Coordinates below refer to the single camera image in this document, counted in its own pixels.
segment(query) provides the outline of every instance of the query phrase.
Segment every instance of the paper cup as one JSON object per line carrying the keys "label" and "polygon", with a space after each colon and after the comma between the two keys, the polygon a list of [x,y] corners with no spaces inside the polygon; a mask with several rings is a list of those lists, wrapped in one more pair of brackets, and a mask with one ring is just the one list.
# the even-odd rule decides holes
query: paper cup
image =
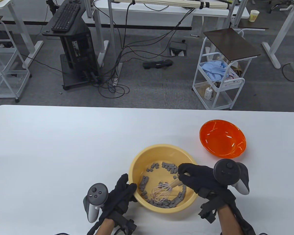
{"label": "paper cup", "polygon": [[249,22],[254,22],[256,20],[257,16],[258,16],[258,14],[259,14],[259,11],[257,11],[257,10],[251,10],[248,21]]}

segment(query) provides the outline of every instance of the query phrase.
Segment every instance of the orange plastic bowl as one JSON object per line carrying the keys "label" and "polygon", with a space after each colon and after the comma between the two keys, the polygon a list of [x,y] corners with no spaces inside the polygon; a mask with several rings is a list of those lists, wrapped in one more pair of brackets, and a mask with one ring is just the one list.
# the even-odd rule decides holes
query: orange plastic bowl
{"label": "orange plastic bowl", "polygon": [[220,158],[236,158],[246,149],[243,132],[224,120],[211,120],[203,124],[199,138],[206,150]]}

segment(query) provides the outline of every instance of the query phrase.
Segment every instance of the white desk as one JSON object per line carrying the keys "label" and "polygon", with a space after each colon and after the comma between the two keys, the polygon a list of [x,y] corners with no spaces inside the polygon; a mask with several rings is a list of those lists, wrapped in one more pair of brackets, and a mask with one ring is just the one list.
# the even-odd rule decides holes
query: white desk
{"label": "white desk", "polygon": [[[100,10],[102,10],[105,13],[108,13],[108,1],[107,0],[99,0],[95,2],[95,6],[98,7]],[[162,5],[153,5],[153,4],[147,4],[148,7],[151,7],[153,9],[157,9],[157,10],[161,10],[166,6],[162,6]],[[118,13],[122,13],[122,12],[126,12],[128,7],[128,3],[126,2],[120,2],[120,3],[112,3],[112,8],[113,8],[113,14],[116,12],[116,15],[118,15]],[[238,6],[235,7],[233,13],[236,14],[237,10],[238,10]],[[144,4],[141,3],[136,3],[135,5],[130,6],[129,8],[129,12],[139,12],[139,13],[154,13],[157,15],[168,15],[167,17],[172,17],[170,15],[175,14],[175,15],[181,15],[181,18],[183,17],[183,15],[185,15],[189,10],[183,8],[183,7],[175,7],[175,6],[169,6],[167,9],[163,10],[163,11],[154,11],[151,10],[147,7],[144,6]],[[229,10],[222,10],[222,9],[209,9],[209,8],[203,8],[203,9],[196,9],[194,10],[190,15],[191,16],[211,16],[211,17],[219,17],[219,21],[218,25],[223,24],[223,20],[228,16],[229,14]],[[247,11],[247,9],[244,9],[244,12],[242,14],[242,18],[243,19],[247,19],[249,18],[249,13]],[[124,17],[124,22],[117,22],[117,24],[125,24],[125,17]]]}
{"label": "white desk", "polygon": [[[8,7],[16,26],[18,27],[20,34],[25,42],[25,45],[29,51],[29,55],[28,57],[30,58],[35,58],[35,56],[37,55],[38,51],[40,50],[40,48],[42,47],[44,41],[38,41],[35,45],[32,42],[32,39],[30,38],[27,28],[22,20],[22,17],[14,10],[13,6],[14,6],[14,1],[13,0],[3,0],[0,2],[0,9],[3,9],[5,7]],[[28,66],[30,66],[31,62],[33,61],[30,58],[26,58],[25,59],[25,64]]]}
{"label": "white desk", "polygon": [[[294,113],[19,105],[0,106],[0,235],[86,234],[89,187],[111,190],[152,144],[174,144],[213,167],[219,158],[198,134],[211,119],[236,124],[247,139],[235,160],[249,169],[250,194],[231,187],[243,217],[256,234],[294,235]],[[202,203],[171,215],[130,203],[126,217],[139,235],[219,235],[218,219],[197,215]]]}
{"label": "white desk", "polygon": [[281,27],[276,39],[274,40],[273,44],[271,45],[271,47],[269,46],[269,44],[267,42],[261,43],[263,48],[265,49],[267,55],[269,56],[273,66],[276,69],[281,68],[281,64],[280,64],[279,60],[277,59],[275,53],[277,52],[281,42],[283,41],[289,28],[291,27],[293,21],[294,21],[294,6],[292,7],[290,13],[288,14],[284,24],[282,25],[282,27]]}

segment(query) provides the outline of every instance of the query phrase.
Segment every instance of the hand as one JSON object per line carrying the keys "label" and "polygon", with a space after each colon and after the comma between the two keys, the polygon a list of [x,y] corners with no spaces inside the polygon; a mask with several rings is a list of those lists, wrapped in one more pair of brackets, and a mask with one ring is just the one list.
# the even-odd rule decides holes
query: hand
{"label": "hand", "polygon": [[137,202],[134,197],[134,193],[137,189],[137,185],[127,184],[128,174],[123,174],[117,182],[115,188],[109,193],[108,199],[104,203],[102,209],[102,214],[99,217],[99,221],[93,226],[93,228],[88,232],[88,234],[94,234],[94,232],[103,223],[105,218],[108,218],[113,211],[117,211],[121,215],[127,212],[128,203],[130,201]]}
{"label": "hand", "polygon": [[210,189],[216,195],[228,190],[226,185],[221,185],[213,175],[213,169],[191,163],[182,163],[178,168],[179,180],[198,194],[201,188]]}

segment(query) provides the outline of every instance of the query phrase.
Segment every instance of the gray carpet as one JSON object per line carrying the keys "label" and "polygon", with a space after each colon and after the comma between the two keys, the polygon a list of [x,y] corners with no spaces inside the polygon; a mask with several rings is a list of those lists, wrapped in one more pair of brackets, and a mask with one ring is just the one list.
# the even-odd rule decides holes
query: gray carpet
{"label": "gray carpet", "polygon": [[[294,112],[294,82],[287,81],[281,69],[277,70],[261,47],[261,42],[273,42],[277,32],[282,26],[288,12],[274,10],[272,14],[265,12],[266,2],[256,1],[256,5],[248,5],[248,9],[259,9],[262,18],[269,24],[270,29],[263,32],[249,32],[245,34],[246,40],[251,42],[261,52],[261,56],[252,60],[245,75],[245,85],[237,99],[233,110],[252,111],[285,111]],[[207,24],[203,31],[214,30],[215,18],[205,18]],[[19,105],[53,105],[53,106],[92,106],[92,107],[134,107],[134,108],[172,108],[172,109],[204,109],[195,93],[191,91],[196,71],[202,38],[193,38],[190,34],[200,32],[201,18],[194,17],[193,30],[177,31],[172,41],[187,43],[187,57],[172,58],[174,64],[165,69],[144,70],[142,61],[132,59],[123,64],[119,83],[130,88],[130,92],[118,99],[106,99],[99,95],[98,89],[93,86],[64,91],[62,89],[62,75],[60,72],[33,62],[30,71],[33,77],[29,80],[23,91]],[[94,44],[96,44],[95,29],[92,28]],[[167,30],[127,30],[126,42],[149,39],[166,33]],[[63,48],[59,40],[46,39],[44,36],[34,36],[35,40],[44,40],[44,45],[36,56],[42,63],[61,69],[60,54]],[[110,38],[109,29],[104,29],[104,38]],[[19,35],[15,40],[22,54],[27,54],[26,48]],[[153,53],[164,50],[169,38],[142,49]],[[103,71],[112,67],[112,51],[109,48],[104,61]],[[141,56],[152,57],[147,53]],[[279,50],[276,53],[281,64],[294,62],[294,24],[289,30]],[[134,57],[133,54],[124,56],[123,60]],[[0,100],[1,104],[15,104],[13,100]]]}

